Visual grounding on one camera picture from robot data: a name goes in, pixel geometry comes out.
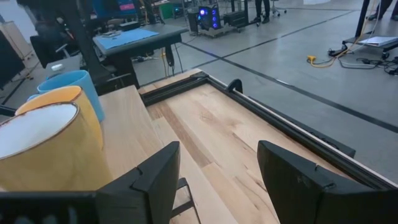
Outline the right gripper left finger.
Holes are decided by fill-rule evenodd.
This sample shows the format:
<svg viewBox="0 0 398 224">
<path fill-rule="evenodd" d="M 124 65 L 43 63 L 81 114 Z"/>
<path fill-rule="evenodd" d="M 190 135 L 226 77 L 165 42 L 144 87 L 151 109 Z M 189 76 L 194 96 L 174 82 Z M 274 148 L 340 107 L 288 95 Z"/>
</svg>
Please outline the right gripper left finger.
<svg viewBox="0 0 398 224">
<path fill-rule="evenodd" d="M 179 170 L 172 141 L 98 190 L 3 192 L 1 223 L 168 223 Z"/>
</svg>

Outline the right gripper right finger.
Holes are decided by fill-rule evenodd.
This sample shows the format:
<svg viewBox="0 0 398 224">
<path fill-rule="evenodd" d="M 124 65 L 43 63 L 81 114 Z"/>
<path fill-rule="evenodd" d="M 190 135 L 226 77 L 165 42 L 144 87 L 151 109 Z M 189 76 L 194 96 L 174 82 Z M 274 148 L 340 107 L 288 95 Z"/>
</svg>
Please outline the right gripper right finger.
<svg viewBox="0 0 398 224">
<path fill-rule="evenodd" d="M 376 190 L 269 141 L 259 141 L 262 179 L 281 223 L 397 223 L 397 190 Z"/>
</svg>

